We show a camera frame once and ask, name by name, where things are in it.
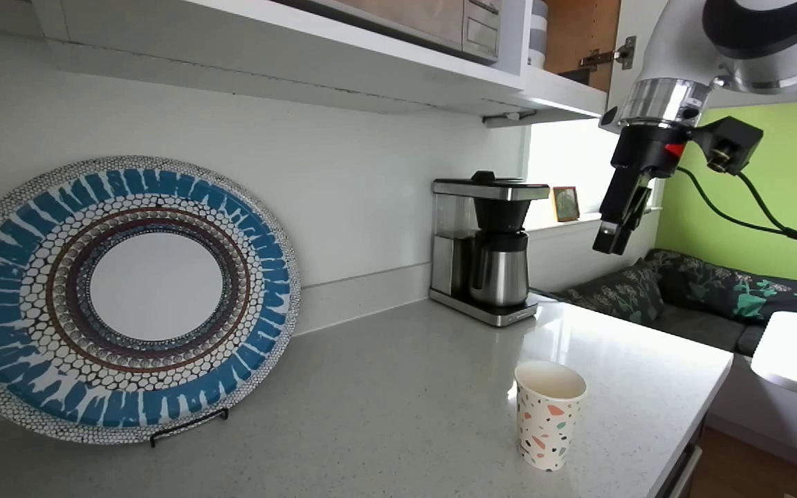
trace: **coffee maker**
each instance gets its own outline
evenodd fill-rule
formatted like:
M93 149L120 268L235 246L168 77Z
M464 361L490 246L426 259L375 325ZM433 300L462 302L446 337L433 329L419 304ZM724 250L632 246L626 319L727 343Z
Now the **coffee maker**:
M490 326L530 319L523 223L548 185L475 171L471 180L433 180L432 194L429 300Z

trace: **white cabinet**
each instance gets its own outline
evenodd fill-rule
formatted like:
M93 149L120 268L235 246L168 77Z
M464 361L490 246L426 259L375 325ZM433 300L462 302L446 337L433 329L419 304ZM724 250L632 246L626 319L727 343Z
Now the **white cabinet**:
M626 0L620 7L616 47L626 43L626 36L635 36L635 61L631 70L620 70L613 64L609 108L631 101L632 82L641 70L650 35L663 7L667 0ZM707 108L742 108L742 106L775 106L775 102L797 102L797 91L762 97L762 95L739 95L739 91L715 90L707 97Z
M365 111L596 118L603 91L526 66L530 0L495 66L270 0L33 0L58 66Z

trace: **white paper cup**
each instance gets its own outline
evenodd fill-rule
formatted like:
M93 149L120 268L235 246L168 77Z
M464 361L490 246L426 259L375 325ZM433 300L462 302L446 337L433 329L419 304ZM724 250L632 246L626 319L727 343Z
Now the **white paper cup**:
M572 369L544 361L516 364L513 382L520 454L536 472L555 474L565 465L587 382Z

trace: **blue and white plate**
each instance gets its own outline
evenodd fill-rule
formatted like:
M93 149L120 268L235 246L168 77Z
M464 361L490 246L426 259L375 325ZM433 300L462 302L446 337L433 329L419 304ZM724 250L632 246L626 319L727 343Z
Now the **blue and white plate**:
M221 292L192 329L140 340L97 314L91 275L120 242L158 232L203 246ZM75 444L180 429L264 380L296 302L287 238L235 184L166 159L54 170L0 203L0 415Z

